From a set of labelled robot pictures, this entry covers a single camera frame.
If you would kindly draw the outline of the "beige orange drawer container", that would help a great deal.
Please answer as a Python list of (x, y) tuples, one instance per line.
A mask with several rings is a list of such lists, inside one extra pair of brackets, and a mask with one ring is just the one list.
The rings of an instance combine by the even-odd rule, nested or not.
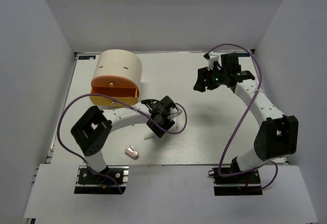
[(129, 105), (139, 102), (143, 66), (129, 51), (110, 49), (102, 52), (91, 81), (91, 93), (118, 99)]

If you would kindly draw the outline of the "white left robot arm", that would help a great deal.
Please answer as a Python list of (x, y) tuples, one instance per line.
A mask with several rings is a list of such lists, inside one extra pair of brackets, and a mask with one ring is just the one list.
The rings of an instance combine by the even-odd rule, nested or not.
[(92, 168), (90, 176), (96, 182), (102, 183), (108, 177), (102, 148), (111, 132), (136, 124), (146, 124), (161, 138), (175, 124), (173, 119), (180, 114), (181, 110), (169, 96), (160, 101), (142, 100), (132, 109), (123, 107), (105, 112), (98, 106), (92, 106), (71, 128), (71, 134)]

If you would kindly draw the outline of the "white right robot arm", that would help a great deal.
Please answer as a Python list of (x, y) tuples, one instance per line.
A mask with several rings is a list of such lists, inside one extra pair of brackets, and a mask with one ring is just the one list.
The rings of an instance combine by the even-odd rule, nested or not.
[(259, 89), (259, 80), (248, 70), (242, 70), (236, 53), (222, 54), (221, 61), (210, 61), (197, 71), (195, 91), (205, 92), (226, 86), (247, 106), (246, 112), (256, 119), (259, 131), (253, 147), (231, 163), (231, 178), (244, 182), (249, 171), (269, 160), (294, 154), (297, 149), (298, 120), (279, 110)]

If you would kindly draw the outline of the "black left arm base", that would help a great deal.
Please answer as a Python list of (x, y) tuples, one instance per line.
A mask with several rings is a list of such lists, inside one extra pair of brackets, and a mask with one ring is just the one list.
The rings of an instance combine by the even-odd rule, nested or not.
[(128, 166), (110, 166), (102, 174), (113, 178), (119, 187), (112, 179), (94, 174), (87, 166), (79, 166), (74, 194), (120, 195), (125, 192)]

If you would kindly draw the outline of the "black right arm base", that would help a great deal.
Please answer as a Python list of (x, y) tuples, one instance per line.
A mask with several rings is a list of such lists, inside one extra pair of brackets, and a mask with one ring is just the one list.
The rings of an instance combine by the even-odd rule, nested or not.
[(249, 172), (235, 177), (222, 177), (218, 168), (208, 171), (208, 176), (214, 180), (215, 196), (254, 196), (262, 195), (262, 186), (259, 173)]

